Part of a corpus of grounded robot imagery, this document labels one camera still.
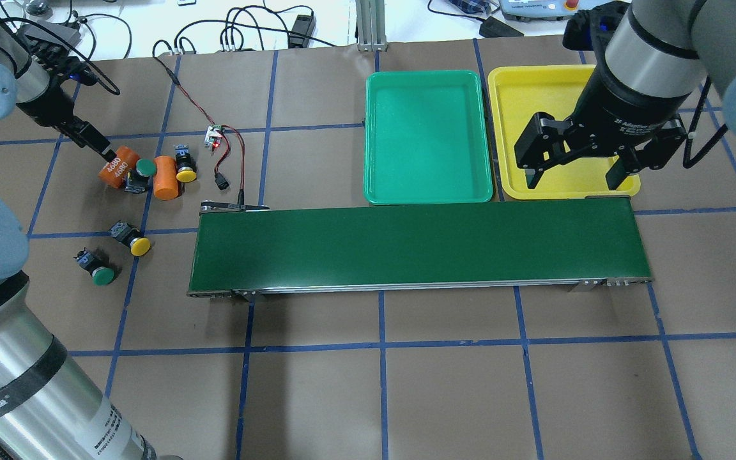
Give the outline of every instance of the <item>black power adapter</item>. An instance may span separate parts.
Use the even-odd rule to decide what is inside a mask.
[[[291,31],[302,35],[311,35],[314,33],[314,27],[316,26],[316,18],[310,17],[310,15],[297,15],[295,19],[295,25],[291,26]],[[309,47],[310,39],[307,37],[301,37],[299,35],[291,35],[289,38],[290,49],[306,49]]]
[[[523,37],[519,30],[513,29],[494,17],[488,17],[479,27],[479,35],[484,38],[492,37]]]

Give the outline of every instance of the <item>orange cylinder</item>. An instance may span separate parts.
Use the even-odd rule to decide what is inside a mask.
[[[155,173],[155,186],[152,187],[152,193],[158,200],[172,200],[178,198],[178,172],[175,170],[175,159],[161,155],[155,157],[155,166],[158,172]]]
[[[138,163],[140,159],[133,149],[128,148],[128,146],[120,146],[115,151],[114,160],[104,165],[98,173],[98,177],[110,187],[121,188],[123,178],[129,170],[135,168],[135,163]]]

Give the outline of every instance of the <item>blue cloth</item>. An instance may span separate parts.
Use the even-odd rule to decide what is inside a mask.
[[[447,0],[469,15],[478,15],[487,11],[490,0]]]

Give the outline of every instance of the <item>green conveyor belt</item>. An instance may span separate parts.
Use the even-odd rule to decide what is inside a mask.
[[[189,294],[651,279],[626,198],[205,212]]]

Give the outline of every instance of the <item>control box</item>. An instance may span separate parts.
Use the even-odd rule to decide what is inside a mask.
[[[612,0],[502,0],[502,13],[509,20],[565,20],[579,10],[591,10]]]

